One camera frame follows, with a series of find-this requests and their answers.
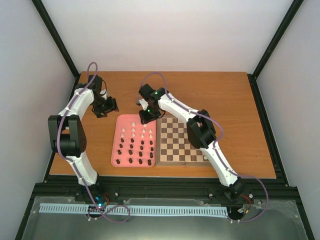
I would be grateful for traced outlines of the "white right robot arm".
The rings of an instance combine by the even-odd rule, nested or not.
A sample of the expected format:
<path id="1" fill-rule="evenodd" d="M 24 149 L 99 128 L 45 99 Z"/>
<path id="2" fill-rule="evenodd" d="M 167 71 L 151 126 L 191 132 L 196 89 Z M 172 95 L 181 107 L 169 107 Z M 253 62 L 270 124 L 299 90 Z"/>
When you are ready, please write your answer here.
<path id="1" fill-rule="evenodd" d="M 137 105 L 141 124 L 145 125 L 161 117 L 161 112 L 168 112 L 186 124 L 189 143 L 200 150 L 216 171 L 219 181 L 224 186 L 223 195 L 227 202 L 235 203 L 245 189 L 242 178 L 233 170 L 219 147 L 214 128 L 214 121 L 206 110 L 197 110 L 176 99 L 165 88 L 153 89 L 143 84 L 138 90 L 141 99 Z"/>

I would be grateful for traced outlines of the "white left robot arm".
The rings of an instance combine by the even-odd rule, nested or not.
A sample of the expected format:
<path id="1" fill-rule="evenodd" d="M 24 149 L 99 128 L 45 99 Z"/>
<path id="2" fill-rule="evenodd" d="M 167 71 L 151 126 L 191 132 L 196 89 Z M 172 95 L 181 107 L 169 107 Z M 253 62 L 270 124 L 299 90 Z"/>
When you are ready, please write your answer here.
<path id="1" fill-rule="evenodd" d="M 47 121 L 51 149 L 68 162 L 80 185 L 89 186 L 86 195 L 95 202 L 103 198 L 104 188 L 96 184 L 98 173 L 86 154 L 87 137 L 82 118 L 89 107 L 97 118 L 119 110 L 116 99 L 102 89 L 105 84 L 100 76 L 89 75 L 88 83 L 79 83 L 67 106 Z"/>

